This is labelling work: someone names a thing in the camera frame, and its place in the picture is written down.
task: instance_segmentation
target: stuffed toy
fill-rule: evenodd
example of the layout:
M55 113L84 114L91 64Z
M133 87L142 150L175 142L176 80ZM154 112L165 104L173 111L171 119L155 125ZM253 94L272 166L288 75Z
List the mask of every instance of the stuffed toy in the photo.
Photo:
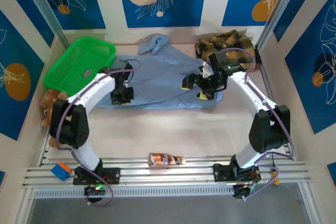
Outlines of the stuffed toy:
M55 89L49 89L44 94L41 99L41 106L44 109L44 115L46 118L42 121L42 125L45 127L50 127L51 124L51 114L52 114L52 107L54 102L58 99L67 100L68 94L66 92L59 92ZM51 137L49 139L49 146L56 148L56 139Z

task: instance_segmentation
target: green plastic basket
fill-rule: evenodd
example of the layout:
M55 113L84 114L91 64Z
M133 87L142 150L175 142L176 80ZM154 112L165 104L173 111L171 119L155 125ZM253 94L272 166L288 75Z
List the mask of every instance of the green plastic basket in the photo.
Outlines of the green plastic basket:
M114 45L91 37L81 37L46 73L44 84L74 95L89 84L102 67L110 67L115 54Z

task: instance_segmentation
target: purple cable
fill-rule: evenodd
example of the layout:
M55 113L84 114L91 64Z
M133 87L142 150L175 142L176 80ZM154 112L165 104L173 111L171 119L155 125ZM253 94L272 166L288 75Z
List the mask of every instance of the purple cable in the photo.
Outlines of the purple cable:
M258 165L258 163L264 158L266 157L267 155L270 155L270 154L276 154L276 155L280 155L280 156L283 156L283 157L287 157L287 158L294 158L296 156L296 151L295 151L295 147L294 147L294 144L293 144L293 141L292 141L292 138L290 137L289 135L289 132L287 131L284 123L281 121L280 117L277 115L277 113L274 111L274 109L269 105L269 103L265 100L265 98L251 85L251 83L249 83L249 81L247 80L248 78L248 75L249 73L251 72L252 68L254 67L255 63L256 63L256 60L255 58L253 57L253 55L244 50L244 49L241 49L241 48L225 48L223 50L221 50L222 52L225 52L225 51L242 51L242 52L245 52L247 53L248 55L251 56L252 60L253 60L253 65L251 65L249 67L249 69L246 71L245 73L245 76L244 76L244 80L246 82L246 84L249 86L250 89L252 89L252 91L262 100L262 103L271 111L271 113L274 115L274 117L276 118L276 120L278 121L281 129L283 130L283 132L285 133L285 136L289 142L289 145L292 149L292 154L291 155L286 155L286 154L283 154L283 153L279 153L279 152L268 152L268 153L265 153L264 155L262 155L259 159L257 159L255 161L255 165L256 166L262 166L262 167L269 167L271 169L275 169L277 171L277 175L271 179L269 182L267 182L262 188L260 188L259 190L257 190L255 193L247 196L246 198L244 198L244 200L250 198L251 196L257 194L258 192L260 192L261 190L263 190L265 187L267 187L269 184L271 184L278 176L279 176L279 173L280 173L280 170L277 168L277 167L274 167L274 166L268 166L268 165Z
M62 125L64 123L64 120L65 120L65 117L67 115L67 113L69 112L69 110L71 109L71 107L77 102L80 100L80 98L86 93L88 92L93 86L95 86L97 83L99 83L101 80L109 77L110 75L114 74L114 73L125 73L125 72L134 72L134 71L137 71L138 69L140 69L141 67L141 63L136 60L136 59L129 59L129 60L133 60L133 61L136 61L139 66L137 68L134 68L134 69L125 69L125 70L116 70L116 71L113 71L113 72L110 72L110 73L107 73L105 74L104 76L100 77L98 79L98 81L96 82L93 82L92 84L90 84L89 86L87 86L79 95L78 97L76 97L68 106L67 108L64 110L64 113L59 121L59 124L58 124L58 128L57 128L57 132L56 132L56 147L61 150L61 151L64 151L64 150L68 150L71 152L74 160L80 164L80 167L82 167L84 170L86 170L87 172L89 172L91 175L93 175L94 177L98 178L100 181L102 181L108 188L109 190L111 191L112 195L111 195L111 198L110 200L105 203L105 204L91 204L91 202L89 202L89 194L86 196L86 201L88 202L89 205L91 206L94 206L94 207L104 207L104 206L107 206L109 205L111 202L112 202L112 199L113 199L113 189L112 187L103 179L101 178L99 175L97 175L96 173L94 173L93 171L91 171L89 168L87 168L85 165L83 165L80 161L80 158L76 155L76 153L74 152L74 149L73 148L68 148L68 147L60 147L59 145L59 136L60 136L60 133L61 133L61 128L62 128Z

